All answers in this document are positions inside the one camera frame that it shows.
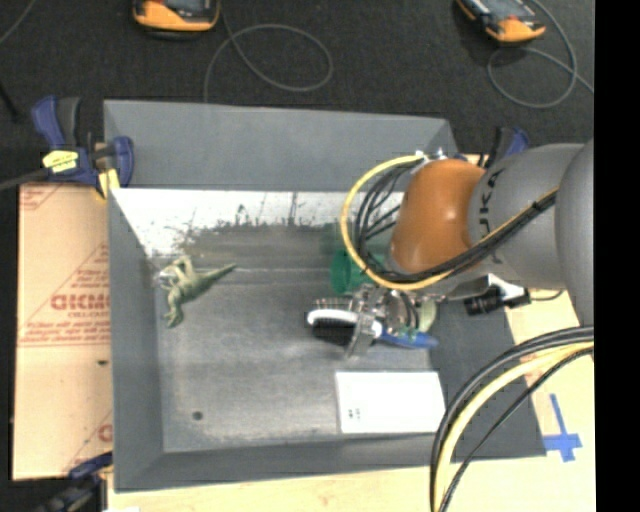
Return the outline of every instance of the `blue tape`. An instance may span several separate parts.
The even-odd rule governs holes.
[[[545,449],[549,452],[552,450],[558,450],[562,457],[562,462],[570,462],[576,460],[573,450],[576,448],[582,448],[582,442],[578,434],[569,434],[567,427],[564,424],[562,413],[560,412],[560,405],[558,404],[558,397],[554,393],[549,395],[551,398],[551,405],[555,412],[558,425],[560,426],[560,434],[542,436],[542,442]]]

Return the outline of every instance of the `green object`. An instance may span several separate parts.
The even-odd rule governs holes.
[[[363,283],[373,281],[351,259],[346,249],[335,251],[331,262],[331,286],[336,293],[342,295],[354,290]]]
[[[162,273],[172,273],[169,286],[163,286],[167,293],[169,312],[164,315],[167,319],[167,327],[175,327],[184,318],[182,304],[197,299],[206,292],[218,279],[231,272],[236,267],[235,263],[225,265],[222,268],[210,272],[196,272],[189,256],[181,256]]]

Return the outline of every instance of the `yellow cable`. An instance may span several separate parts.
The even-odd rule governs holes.
[[[367,263],[360,257],[355,247],[353,246],[353,242],[351,241],[351,236],[349,235],[349,212],[351,210],[351,203],[353,202],[353,199],[356,196],[356,194],[364,186],[364,184],[367,183],[374,176],[392,167],[396,167],[398,165],[402,165],[406,163],[417,162],[419,160],[424,160],[424,159],[425,159],[424,155],[416,154],[416,155],[409,155],[409,156],[394,158],[393,160],[389,160],[387,162],[383,162],[377,165],[373,169],[363,174],[362,177],[360,177],[360,179],[356,181],[356,183],[353,185],[351,190],[349,190],[349,192],[347,193],[347,197],[345,198],[345,201],[342,205],[342,212],[340,214],[340,234],[342,235],[342,240],[347,249],[347,252],[349,253],[349,256],[351,257],[351,259],[353,259],[356,265],[358,265],[358,267],[360,267],[360,269],[367,276],[369,276],[369,278],[371,278],[372,281],[374,281],[380,286],[383,286],[385,288],[390,288],[392,290],[412,291],[412,290],[420,290],[422,288],[426,288],[427,286],[435,284],[438,281],[441,281],[442,279],[447,277],[449,274],[451,274],[451,272],[453,272],[453,269],[431,276],[427,279],[423,279],[422,281],[417,281],[415,283],[395,283],[393,281],[389,281],[379,276],[373,270],[371,270],[367,265]],[[558,187],[548,191],[547,193],[539,197],[537,199],[537,202],[544,201],[551,194],[554,194],[555,192],[557,192],[557,190],[558,190]],[[474,249],[478,244],[484,243],[487,240],[490,240],[494,236],[498,235],[500,232],[502,232],[504,229],[510,226],[511,223],[516,222],[522,215],[524,215],[525,211],[526,209],[520,212],[519,214],[515,215],[514,217],[512,217],[502,225],[500,225],[497,229],[493,230],[491,233],[489,233],[487,236],[485,236],[483,239],[477,242],[469,250]]]
[[[460,435],[466,428],[471,418],[476,412],[489,400],[496,392],[503,387],[507,386],[514,380],[522,377],[530,371],[534,371],[540,368],[551,368],[553,365],[559,363],[566,357],[587,348],[593,347],[593,342],[577,343],[568,347],[559,347],[554,349],[547,349],[539,352],[539,356],[520,363],[518,366],[503,373],[493,381],[489,382],[482,390],[478,392],[476,396],[471,399],[465,408],[462,410],[456,421],[451,425],[451,428],[447,434],[446,440],[442,444],[442,449],[436,463],[436,467],[432,468],[432,471],[436,471],[436,482],[434,486],[435,492],[435,510],[438,512],[442,505],[444,494],[450,484],[449,479],[442,475],[442,467],[445,464],[449,464],[451,456],[455,449],[455,446],[460,438]]]

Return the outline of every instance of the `cable bundle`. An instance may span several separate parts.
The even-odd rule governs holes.
[[[464,253],[423,272],[399,275],[386,269],[382,262],[377,261],[373,257],[366,246],[368,238],[393,226],[394,222],[389,221],[385,226],[374,230],[374,228],[378,227],[378,222],[387,220],[387,218],[398,211],[399,208],[393,208],[381,216],[372,226],[368,226],[368,221],[373,211],[380,208],[384,201],[391,195],[400,177],[407,171],[415,168],[409,165],[412,164],[415,166],[418,163],[426,161],[425,155],[416,153],[415,155],[398,157],[384,162],[366,172],[347,193],[344,201],[340,216],[340,233],[344,245],[349,256],[351,256],[358,267],[380,286],[402,291],[420,290],[446,277],[464,272],[473,265],[476,265],[538,215],[555,204],[556,193],[558,191],[557,187],[549,190],[533,201],[530,206],[491,231],[491,233]],[[379,177],[378,181],[365,195],[364,202],[358,211],[352,238],[352,235],[349,233],[351,204],[364,185],[379,175],[381,175],[381,177]]]
[[[593,339],[593,326],[576,327],[544,334],[503,353],[467,382],[447,408],[433,442],[429,482],[432,512],[445,512],[472,458],[498,427],[524,403],[527,397],[570,362],[587,354],[593,355]],[[525,356],[534,357],[522,361]],[[535,370],[544,373],[498,418],[463,460],[453,476],[449,478],[448,466],[455,446],[471,418],[495,393]],[[496,372],[499,372],[498,377],[491,378],[490,375]]]

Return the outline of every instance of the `sticker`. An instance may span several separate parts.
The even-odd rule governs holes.
[[[435,432],[445,412],[437,372],[336,372],[344,434]]]
[[[73,169],[78,160],[78,153],[75,151],[62,151],[56,149],[42,159],[42,163],[47,169],[54,173],[59,173]]]

